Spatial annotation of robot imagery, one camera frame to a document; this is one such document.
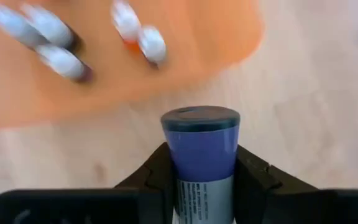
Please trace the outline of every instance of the orange palette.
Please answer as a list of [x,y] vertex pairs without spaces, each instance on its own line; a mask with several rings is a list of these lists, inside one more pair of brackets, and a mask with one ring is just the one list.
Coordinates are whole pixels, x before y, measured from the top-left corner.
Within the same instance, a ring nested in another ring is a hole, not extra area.
[[[0,2],[16,10],[21,4]],[[158,70],[122,41],[111,22],[111,1],[41,0],[82,38],[77,56],[93,69],[89,84],[53,73],[0,30],[0,128],[80,116],[191,85],[246,58],[261,39],[256,0],[129,3],[141,23],[165,39],[167,61]]]

